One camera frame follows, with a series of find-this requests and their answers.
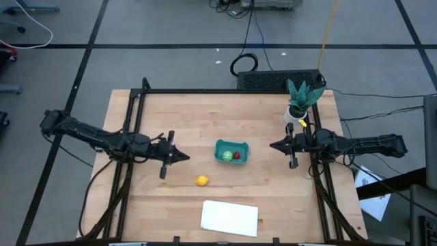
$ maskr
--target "wooden table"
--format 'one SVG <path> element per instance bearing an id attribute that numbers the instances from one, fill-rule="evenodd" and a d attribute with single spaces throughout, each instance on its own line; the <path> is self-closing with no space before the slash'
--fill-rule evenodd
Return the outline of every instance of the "wooden table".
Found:
<path id="1" fill-rule="evenodd" d="M 128 95 L 128 90 L 113 91 L 104 129 L 120 129 Z M 147 94 L 140 132 L 154 137 L 174 130 L 174 143 L 191 159 L 173 164 L 165 180 L 158 177 L 160 162 L 135 164 L 123 241 L 172 241 L 180 236 L 184 242 L 271 243 L 273 237 L 284 243 L 323 242 L 314 181 L 308 174 L 309 155 L 297 154 L 299 167 L 291 170 L 289 158 L 269 147 L 285 137 L 283 114 L 288 99 L 287 94 Z M 326 91 L 318 106 L 322 126 L 341 135 L 333 92 Z M 301 133 L 302 128 L 295 126 L 295 132 Z M 247 142 L 251 147 L 248 163 L 237 166 L 215 161 L 214 145 L 220 138 Z M 107 161 L 107 155 L 97 154 L 93 174 Z M 90 189 L 85 232 L 107 207 L 114 170 L 112 164 Z M 367 238 L 351 171 L 331 164 L 331 173 L 340 210 Z M 198 175 L 210 178 L 207 186 L 195 185 Z M 257 237 L 202 230 L 205 200 L 257 206 Z M 326 209 L 334 238 L 332 214 Z"/>

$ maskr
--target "lemon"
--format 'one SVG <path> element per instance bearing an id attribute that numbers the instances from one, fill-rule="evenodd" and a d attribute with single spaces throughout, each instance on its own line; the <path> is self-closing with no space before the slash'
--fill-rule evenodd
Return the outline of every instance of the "lemon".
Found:
<path id="1" fill-rule="evenodd" d="M 199 177 L 196 178 L 196 185 L 199 186 L 204 186 L 208 183 L 208 181 L 210 181 L 210 179 L 207 176 L 204 175 L 200 175 Z"/>

